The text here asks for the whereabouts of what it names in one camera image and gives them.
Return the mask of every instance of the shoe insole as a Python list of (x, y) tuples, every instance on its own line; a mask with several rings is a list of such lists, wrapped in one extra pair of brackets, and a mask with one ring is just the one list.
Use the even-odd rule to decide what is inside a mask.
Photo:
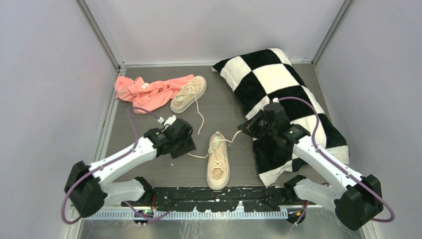
[(222, 141), (220, 141), (220, 140), (222, 140), (221, 136), (220, 135), (216, 135), (216, 136), (212, 137), (212, 141), (214, 141), (214, 140), (218, 140), (218, 141), (212, 143), (212, 145), (214, 147), (216, 147), (216, 148), (219, 148), (221, 146), (221, 144), (222, 144)]

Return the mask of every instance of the shoelace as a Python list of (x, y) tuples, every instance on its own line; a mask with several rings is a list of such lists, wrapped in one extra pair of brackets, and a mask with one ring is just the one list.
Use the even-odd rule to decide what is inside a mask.
[(199, 115), (202, 118), (202, 124), (201, 124), (201, 127), (199, 127), (199, 130), (198, 130), (198, 135), (199, 135), (199, 133), (201, 132), (202, 126), (204, 126), (205, 118), (201, 114), (201, 112), (199, 112), (199, 105), (198, 105), (198, 100), (197, 100), (197, 95), (196, 95), (198, 93), (198, 90), (199, 90), (199, 86), (194, 82), (187, 83), (184, 87), (180, 88), (180, 91), (183, 92), (185, 97), (187, 95), (190, 95), (190, 94), (194, 95), (195, 102), (197, 103), (197, 112), (199, 113)]
[(218, 139), (218, 140), (214, 140), (214, 141), (212, 141), (212, 142), (210, 143), (210, 147), (208, 148), (208, 153), (207, 153), (205, 156), (197, 156), (197, 155), (193, 155), (193, 154), (191, 154), (191, 153), (188, 153), (188, 155), (189, 155), (189, 156), (192, 156), (192, 157), (195, 157), (195, 158), (207, 158), (207, 157), (209, 156), (209, 154), (210, 154), (210, 153), (213, 153), (213, 151), (212, 151), (212, 150), (215, 150), (215, 151), (218, 153), (218, 149), (216, 149), (215, 147), (212, 147), (212, 144), (213, 144), (213, 143), (215, 143), (215, 142), (219, 142), (219, 141), (227, 141), (227, 142), (229, 142), (229, 143), (233, 143), (234, 139), (236, 138), (236, 136), (237, 136), (240, 132), (242, 132), (242, 131), (241, 131), (241, 130), (239, 130), (238, 132), (236, 132), (236, 133), (234, 134), (234, 136), (233, 136), (233, 138), (232, 138), (231, 140), (228, 140), (228, 139)]

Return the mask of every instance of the shoe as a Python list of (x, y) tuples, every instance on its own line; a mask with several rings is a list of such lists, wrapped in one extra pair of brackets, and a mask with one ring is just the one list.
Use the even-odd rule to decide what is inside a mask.
[(205, 93), (206, 88), (207, 82), (202, 76), (193, 77), (172, 99), (170, 109), (176, 114), (183, 113)]
[(220, 132), (210, 138), (210, 155), (207, 169), (208, 186), (213, 190), (220, 190), (227, 185), (230, 177), (230, 167), (227, 158), (227, 143)]

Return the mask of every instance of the gray wall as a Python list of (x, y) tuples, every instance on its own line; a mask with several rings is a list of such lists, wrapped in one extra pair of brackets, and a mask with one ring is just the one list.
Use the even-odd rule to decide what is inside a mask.
[(343, 0), (87, 0), (126, 64), (217, 62), (279, 47), (311, 61)]
[(381, 180), (397, 214), (376, 223), (386, 239), (421, 238), (421, 16), (420, 0), (355, 1), (316, 66), (352, 166)]
[(0, 238), (57, 239), (115, 72), (73, 0), (2, 1), (0, 44)]

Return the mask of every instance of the checkered blanket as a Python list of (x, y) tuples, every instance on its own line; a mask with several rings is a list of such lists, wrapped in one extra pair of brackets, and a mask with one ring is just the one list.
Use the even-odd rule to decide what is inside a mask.
[[(232, 57), (218, 62), (212, 69), (218, 71), (233, 89), (248, 120), (273, 98), (294, 96), (310, 103), (321, 120), (316, 132), (317, 142), (341, 162), (349, 163), (346, 140), (328, 120), (282, 50), (273, 48)], [(280, 104), (291, 123), (313, 131), (317, 120), (307, 105), (295, 100), (281, 101)], [(259, 177), (266, 187), (274, 183), (281, 173), (296, 172), (306, 164), (268, 136), (254, 139), (253, 151)]]

